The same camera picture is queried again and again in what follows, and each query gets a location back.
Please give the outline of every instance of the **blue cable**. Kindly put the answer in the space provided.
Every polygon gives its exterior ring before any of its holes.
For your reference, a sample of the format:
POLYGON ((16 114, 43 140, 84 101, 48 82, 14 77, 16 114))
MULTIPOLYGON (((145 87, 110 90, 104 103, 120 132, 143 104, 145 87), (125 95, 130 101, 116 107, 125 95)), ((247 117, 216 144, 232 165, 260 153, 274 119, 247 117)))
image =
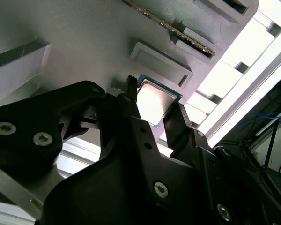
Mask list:
POLYGON ((256 115, 257 115, 258 117, 257 117, 256 119, 249 120, 248 122, 239 124, 238 126, 243 126, 243 125, 246 125, 246 124, 248 124, 248 123, 252 123, 252 122, 254 122, 255 120, 262 119, 262 118, 264 118, 264 119, 270 119, 270 120, 281 119, 281 116, 278 116, 278 117, 270 117, 271 115, 274 115, 274 114, 276 114, 276 113, 277 113, 277 112, 275 112, 275 113, 273 112, 273 113, 270 113, 270 114, 268 114, 268 115, 261 115, 261 114, 257 113, 256 115))
MULTIPOLYGON (((268 115, 265 115, 266 117, 267 116, 271 116, 271 115, 274 115, 274 114, 276 114, 276 112, 274 113, 274 112, 272 112, 272 113, 270 113, 270 114, 268 114, 268 115)), ((243 126, 243 125, 246 125, 246 124, 248 124, 248 123, 252 123, 252 122, 254 122, 255 120, 259 120, 259 119, 262 119, 263 117, 261 117, 261 116, 259 116, 258 118, 256 118, 256 119, 253 119, 253 120, 249 120, 248 122, 245 122, 245 123, 242 123, 242 124, 239 124, 238 126, 243 126)))
POLYGON ((265 118, 265 119, 272 119, 272 120, 274 120, 274 119, 281 119, 281 116, 278 116, 278 117, 269 117, 269 116, 267 116, 267 115, 261 115, 261 114, 256 114, 257 116, 259 116, 259 117, 262 117, 262 118, 265 118))

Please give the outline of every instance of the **processor chip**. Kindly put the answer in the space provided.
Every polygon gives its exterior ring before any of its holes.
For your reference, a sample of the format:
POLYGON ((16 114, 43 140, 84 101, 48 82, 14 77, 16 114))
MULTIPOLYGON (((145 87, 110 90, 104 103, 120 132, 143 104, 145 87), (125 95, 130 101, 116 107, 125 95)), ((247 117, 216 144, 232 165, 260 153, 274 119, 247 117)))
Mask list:
POLYGON ((154 127, 159 124, 173 102, 181 95, 146 75, 138 79, 137 106, 140 116, 154 127))

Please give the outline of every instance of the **metal plate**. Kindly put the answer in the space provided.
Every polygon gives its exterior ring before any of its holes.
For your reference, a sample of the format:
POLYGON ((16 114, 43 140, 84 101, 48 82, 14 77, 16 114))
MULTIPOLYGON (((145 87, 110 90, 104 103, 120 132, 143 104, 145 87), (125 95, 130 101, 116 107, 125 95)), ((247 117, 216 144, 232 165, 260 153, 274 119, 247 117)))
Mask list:
POLYGON ((137 106, 141 118, 158 126, 163 115, 176 98, 177 95, 149 80, 144 80, 137 94, 137 106))

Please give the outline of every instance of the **metal screw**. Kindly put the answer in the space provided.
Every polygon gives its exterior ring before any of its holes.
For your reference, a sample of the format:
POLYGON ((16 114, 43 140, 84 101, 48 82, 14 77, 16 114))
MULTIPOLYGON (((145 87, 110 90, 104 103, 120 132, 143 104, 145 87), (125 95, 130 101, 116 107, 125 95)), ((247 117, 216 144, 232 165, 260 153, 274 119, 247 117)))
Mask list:
POLYGON ((16 132, 17 127, 9 122, 0 123, 0 135, 11 135, 16 132))
POLYGON ((38 146, 48 146, 53 142, 53 138, 48 133, 40 132, 33 136, 33 142, 38 146))
POLYGON ((198 134, 200 137, 204 137, 204 134, 203 134, 201 131, 198 131, 198 130, 197 130, 197 134, 198 134))
POLYGON ((92 91, 99 93, 100 90, 98 88, 92 87, 92 91))
POLYGON ((156 182, 154 184, 154 190, 156 191, 158 196, 161 198, 166 198, 169 195, 169 191, 168 191, 167 187, 161 182, 156 182))
POLYGON ((230 154, 228 152, 226 152, 225 149, 222 149, 222 151, 225 153, 226 156, 230 156, 230 154))
POLYGON ((128 102, 131 102, 131 99, 129 97, 124 97, 124 99, 128 102))
POLYGON ((231 215, 225 206, 218 204, 217 210, 219 211, 220 215, 224 218, 224 220, 228 222, 231 220, 231 215))

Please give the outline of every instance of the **circuit board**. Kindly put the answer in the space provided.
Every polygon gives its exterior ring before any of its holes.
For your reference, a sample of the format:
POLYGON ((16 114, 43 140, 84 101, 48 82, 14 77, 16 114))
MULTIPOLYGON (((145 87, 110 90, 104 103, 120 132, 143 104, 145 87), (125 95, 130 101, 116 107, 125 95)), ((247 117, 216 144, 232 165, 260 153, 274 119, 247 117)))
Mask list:
POLYGON ((190 38, 189 36, 183 34, 182 32, 178 31, 176 28, 172 27, 171 25, 169 25, 165 21, 159 19, 157 16, 155 16, 152 13, 148 12, 146 9, 144 9, 144 8, 140 7, 139 5, 135 4, 133 1, 131 1, 131 0, 122 0, 122 1, 125 4, 127 4, 128 6, 136 9, 137 11, 140 11, 147 18, 149 18, 151 20, 154 20, 159 25, 161 25, 162 27, 166 28, 171 33, 173 33, 181 41, 185 42, 190 47, 196 49, 197 51, 199 51, 200 53, 204 54, 208 58, 211 58, 212 56, 215 55, 215 53, 212 50, 208 49, 204 45, 200 44, 198 41, 196 41, 196 40, 190 38))

